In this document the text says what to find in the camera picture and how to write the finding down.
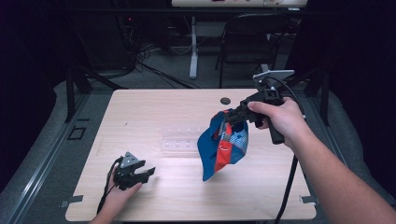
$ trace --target wooden table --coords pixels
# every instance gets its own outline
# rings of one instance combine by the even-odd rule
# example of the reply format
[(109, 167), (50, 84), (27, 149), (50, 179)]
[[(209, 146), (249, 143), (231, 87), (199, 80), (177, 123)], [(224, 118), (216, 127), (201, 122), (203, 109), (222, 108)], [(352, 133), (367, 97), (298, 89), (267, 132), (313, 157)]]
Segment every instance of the wooden table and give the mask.
[[(275, 146), (267, 130), (249, 124), (247, 155), (206, 182), (196, 141), (220, 110), (235, 108), (256, 92), (248, 90), (123, 90), (110, 100), (74, 196), (69, 221), (91, 220), (103, 194), (106, 173), (130, 151), (156, 167), (147, 184), (129, 201), (118, 220), (208, 221), (275, 219), (282, 202), (293, 154)], [(222, 105), (220, 98), (231, 99)], [(313, 205), (300, 166), (291, 188), (285, 219), (310, 219)]]

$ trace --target gripper handle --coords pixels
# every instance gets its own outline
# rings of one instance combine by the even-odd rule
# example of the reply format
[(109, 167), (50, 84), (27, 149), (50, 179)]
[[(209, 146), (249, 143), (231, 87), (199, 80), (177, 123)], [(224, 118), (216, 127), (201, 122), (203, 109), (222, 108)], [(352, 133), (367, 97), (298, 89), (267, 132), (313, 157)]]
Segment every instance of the gripper handle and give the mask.
[(271, 139), (274, 145), (279, 145), (285, 142), (285, 138), (283, 135), (277, 131), (277, 129), (274, 127), (274, 124), (270, 119), (267, 119), (268, 121), (268, 128), (270, 130), (271, 134)]

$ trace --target forearm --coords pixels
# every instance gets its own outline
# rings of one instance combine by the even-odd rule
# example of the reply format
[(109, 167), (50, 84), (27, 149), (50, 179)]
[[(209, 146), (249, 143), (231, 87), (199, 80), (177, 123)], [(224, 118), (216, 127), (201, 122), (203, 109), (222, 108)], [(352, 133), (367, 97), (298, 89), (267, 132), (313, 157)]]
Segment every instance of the forearm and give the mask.
[(331, 223), (396, 223), (395, 211), (312, 132), (300, 133), (292, 149)]
[(108, 204), (104, 204), (99, 214), (90, 222), (90, 224), (108, 224), (111, 223), (119, 213), (119, 208), (114, 208)]

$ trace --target black cable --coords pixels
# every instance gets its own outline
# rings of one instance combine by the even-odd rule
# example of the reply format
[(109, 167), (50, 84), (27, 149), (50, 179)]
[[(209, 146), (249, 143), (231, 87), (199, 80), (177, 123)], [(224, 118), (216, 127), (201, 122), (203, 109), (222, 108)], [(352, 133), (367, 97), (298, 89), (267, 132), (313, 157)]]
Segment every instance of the black cable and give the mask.
[(280, 206), (279, 212), (277, 213), (275, 224), (279, 223), (280, 218), (282, 217), (283, 213), (285, 212), (286, 204), (288, 203), (288, 199), (289, 199), (291, 185), (293, 183), (294, 175), (295, 175), (296, 169), (297, 169), (297, 163), (298, 163), (297, 157), (294, 155), (293, 162), (291, 163), (288, 184), (286, 185), (282, 205)]
[(147, 70), (147, 71), (149, 71), (149, 72), (151, 72), (151, 73), (153, 73), (153, 74), (155, 74), (155, 75), (157, 75), (157, 76), (159, 76), (159, 77), (165, 77), (165, 78), (167, 78), (167, 79), (169, 79), (169, 80), (171, 80), (171, 81), (174, 81), (174, 82), (176, 82), (177, 84), (179, 84), (179, 85), (181, 85), (181, 86), (183, 86), (183, 87), (185, 87), (185, 88), (187, 88), (187, 89), (194, 89), (194, 87), (195, 88), (200, 88), (199, 86), (197, 86), (197, 85), (195, 85), (194, 83), (191, 83), (191, 82), (188, 82), (188, 81), (185, 81), (185, 80), (182, 80), (182, 79), (179, 79), (179, 78), (176, 78), (176, 77), (172, 77), (172, 76), (169, 76), (169, 75), (167, 75), (167, 74), (165, 74), (164, 72), (162, 72), (162, 71), (159, 71), (159, 70), (157, 70), (157, 69), (155, 69), (155, 68), (153, 68), (153, 67), (150, 67), (150, 66), (148, 66), (148, 65), (146, 65), (146, 64), (144, 64), (144, 63), (141, 63), (141, 62), (136, 62), (136, 63), (138, 63), (139, 65), (141, 65), (142, 66), (142, 68), (143, 69), (145, 69), (145, 70)]
[(98, 214), (98, 213), (100, 212), (100, 210), (102, 210), (102, 207), (103, 207), (103, 205), (105, 204), (106, 197), (107, 197), (108, 193), (114, 188), (114, 185), (113, 185), (113, 187), (111, 187), (111, 189), (108, 190), (108, 184), (109, 184), (109, 182), (110, 182), (110, 177), (111, 177), (111, 175), (113, 175), (114, 166), (116, 165), (116, 163), (122, 162), (122, 159), (123, 159), (123, 157), (119, 157), (118, 159), (116, 159), (116, 160), (113, 162), (113, 164), (111, 165), (110, 171), (108, 171), (108, 173), (107, 173), (106, 184), (105, 184), (105, 190), (104, 190), (103, 196), (102, 196), (102, 198), (101, 198), (101, 200), (100, 200), (100, 202), (99, 202), (99, 205), (98, 205), (98, 209), (97, 209), (97, 211), (96, 211), (96, 214)]
[[(285, 87), (289, 91), (289, 93), (292, 95), (292, 97), (296, 101), (297, 105), (299, 106), (300, 111), (303, 114), (304, 119), (305, 119), (305, 112), (304, 112), (303, 106), (301, 105), (301, 102), (298, 99), (298, 97), (296, 96), (296, 94), (294, 93), (294, 91), (284, 81), (282, 81), (279, 78), (276, 78), (276, 77), (265, 77), (263, 80), (269, 79), (269, 78), (277, 81), (278, 83), (280, 83), (283, 87)], [(282, 204), (280, 206), (279, 212), (277, 213), (275, 224), (279, 223), (280, 219), (282, 218), (283, 213), (285, 212), (286, 205), (288, 203), (288, 199), (289, 199), (289, 195), (290, 195), (291, 185), (293, 183), (294, 175), (296, 173), (297, 164), (298, 164), (298, 159), (297, 159), (297, 157), (295, 155), (293, 155), (293, 161), (291, 163), (288, 184), (286, 185), (285, 194), (283, 195), (283, 201), (282, 201)]]

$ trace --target human hand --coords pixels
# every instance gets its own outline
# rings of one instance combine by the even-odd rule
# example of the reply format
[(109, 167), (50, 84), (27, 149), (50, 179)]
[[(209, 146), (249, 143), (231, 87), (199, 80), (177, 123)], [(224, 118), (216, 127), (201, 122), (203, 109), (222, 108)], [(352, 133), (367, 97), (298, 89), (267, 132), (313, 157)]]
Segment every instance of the human hand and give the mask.
[(127, 204), (128, 200), (137, 193), (143, 186), (142, 183), (137, 183), (131, 188), (122, 190), (117, 188), (114, 182), (114, 173), (117, 167), (114, 167), (110, 176), (108, 185), (108, 194), (106, 196), (105, 203), (99, 214), (91, 221), (91, 223), (111, 223), (114, 218), (119, 214), (122, 208)]
[[(274, 127), (285, 137), (285, 145), (293, 148), (292, 143), (297, 134), (307, 130), (306, 124), (299, 106), (291, 98), (284, 97), (283, 105), (268, 105), (262, 102), (249, 102), (247, 107), (256, 113), (266, 115), (274, 124)], [(263, 121), (260, 129), (268, 128), (268, 122)]]

